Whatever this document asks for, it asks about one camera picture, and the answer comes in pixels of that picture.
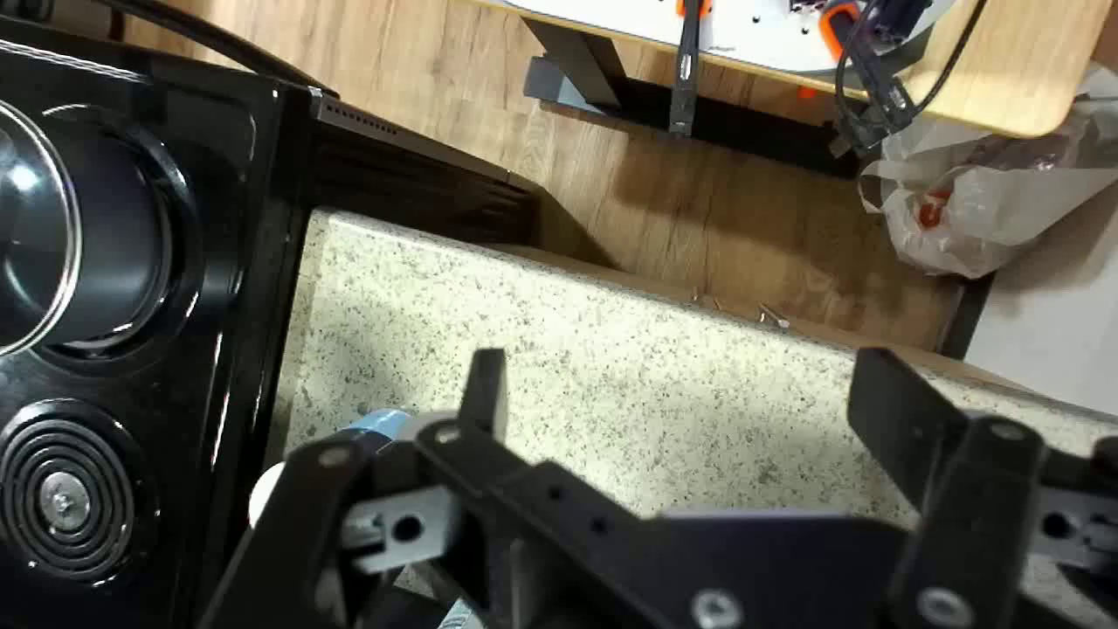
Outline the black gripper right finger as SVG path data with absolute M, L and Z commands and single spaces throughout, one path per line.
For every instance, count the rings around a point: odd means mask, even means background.
M 921 509 L 969 415 L 896 353 L 856 353 L 844 420 L 893 490 Z

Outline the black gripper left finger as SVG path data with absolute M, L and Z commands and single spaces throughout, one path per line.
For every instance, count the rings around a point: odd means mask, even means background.
M 503 406 L 507 406 L 507 353 L 474 348 L 457 415 L 478 425 L 481 434 L 495 434 L 503 421 Z

